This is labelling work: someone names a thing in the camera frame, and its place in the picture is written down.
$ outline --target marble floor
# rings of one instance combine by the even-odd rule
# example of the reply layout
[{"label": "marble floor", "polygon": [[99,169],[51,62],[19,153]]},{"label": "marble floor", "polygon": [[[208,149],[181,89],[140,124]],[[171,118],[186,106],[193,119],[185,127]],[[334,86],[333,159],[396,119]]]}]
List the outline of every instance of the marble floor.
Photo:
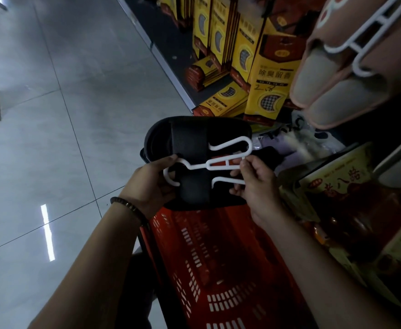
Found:
[{"label": "marble floor", "polygon": [[[117,0],[0,9],[0,329],[26,328],[132,172],[189,115]],[[150,321],[165,328],[159,303]]]}]

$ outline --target plastic basket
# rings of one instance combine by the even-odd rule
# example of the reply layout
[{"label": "plastic basket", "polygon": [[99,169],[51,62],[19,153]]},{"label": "plastic basket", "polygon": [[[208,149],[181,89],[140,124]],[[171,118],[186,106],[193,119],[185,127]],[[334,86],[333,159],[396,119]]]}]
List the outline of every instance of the plastic basket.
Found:
[{"label": "plastic basket", "polygon": [[[291,274],[247,205],[173,212],[161,209],[143,230],[161,284],[170,278],[190,328],[313,327],[314,321]],[[153,254],[149,244],[159,254]],[[159,299],[161,305],[170,299]]]}]

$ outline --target white plastic hanger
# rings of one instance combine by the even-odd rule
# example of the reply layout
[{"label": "white plastic hanger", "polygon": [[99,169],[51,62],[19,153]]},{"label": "white plastic hanger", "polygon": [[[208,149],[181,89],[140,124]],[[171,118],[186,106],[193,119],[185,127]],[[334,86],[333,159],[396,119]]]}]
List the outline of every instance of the white plastic hanger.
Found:
[{"label": "white plastic hanger", "polygon": [[[389,16],[386,17],[384,14],[389,10],[398,0],[388,0],[382,5],[368,20],[363,23],[363,25],[355,32],[353,35],[346,40],[345,43],[340,45],[339,47],[330,47],[328,45],[324,45],[327,53],[335,54],[340,53],[346,48],[350,47],[352,50],[357,52],[356,57],[353,60],[352,68],[353,72],[359,77],[370,77],[375,74],[374,71],[365,71],[361,68],[360,62],[364,58],[364,56],[368,53],[368,51],[379,41],[379,39],[389,30],[391,25],[401,16],[401,4],[395,9],[395,11]],[[371,39],[365,44],[364,47],[360,47],[359,44],[356,43],[356,39],[362,35],[371,25],[375,22],[381,25],[380,29],[371,37]]]},{"label": "white plastic hanger", "polygon": [[[232,139],[231,141],[219,144],[218,146],[212,146],[211,144],[208,144],[209,150],[218,151],[218,150],[224,149],[228,146],[231,146],[233,144],[236,144],[238,142],[243,142],[243,141],[248,143],[248,149],[245,152],[242,152],[240,154],[233,154],[233,155],[229,155],[229,156],[211,158],[211,159],[208,159],[204,164],[191,165],[188,161],[186,161],[183,158],[178,158],[178,160],[176,160],[176,163],[182,163],[183,165],[185,165],[187,167],[188,170],[198,170],[200,168],[206,168],[209,171],[238,170],[240,168],[240,166],[239,165],[230,165],[229,161],[236,159],[236,158],[244,158],[252,153],[252,140],[249,137],[240,136],[235,139]],[[225,162],[225,165],[212,166],[212,164],[219,163],[222,161]],[[170,176],[168,175],[168,168],[166,168],[164,170],[164,178],[170,185],[172,185],[174,187],[179,187],[181,185],[180,182],[171,180]],[[211,180],[211,188],[213,188],[214,184],[219,181],[238,183],[241,185],[245,184],[245,182],[240,179],[215,177]]]}]

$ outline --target bracelet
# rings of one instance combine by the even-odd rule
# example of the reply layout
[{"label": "bracelet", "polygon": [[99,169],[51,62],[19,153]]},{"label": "bracelet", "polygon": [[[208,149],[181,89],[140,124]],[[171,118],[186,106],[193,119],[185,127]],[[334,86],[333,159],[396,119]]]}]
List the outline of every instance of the bracelet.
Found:
[{"label": "bracelet", "polygon": [[133,214],[139,219],[139,221],[141,222],[141,226],[147,226],[147,224],[149,222],[148,219],[144,216],[144,214],[135,205],[126,201],[125,199],[122,199],[121,197],[112,197],[110,199],[110,204],[112,204],[114,202],[128,207],[133,212]]}]

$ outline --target yellow oval logo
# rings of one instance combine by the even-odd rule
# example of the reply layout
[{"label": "yellow oval logo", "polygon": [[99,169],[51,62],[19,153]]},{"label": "yellow oval logo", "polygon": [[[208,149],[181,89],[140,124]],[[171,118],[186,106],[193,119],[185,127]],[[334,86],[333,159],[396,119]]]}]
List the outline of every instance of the yellow oval logo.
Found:
[{"label": "yellow oval logo", "polygon": [[277,17],[277,22],[278,22],[278,24],[280,24],[281,26],[286,26],[286,25],[287,25],[287,21],[286,21],[285,18],[282,17],[282,16],[278,16],[278,17]]},{"label": "yellow oval logo", "polygon": [[290,55],[290,52],[287,49],[280,49],[275,52],[275,55],[279,57],[286,57]]}]

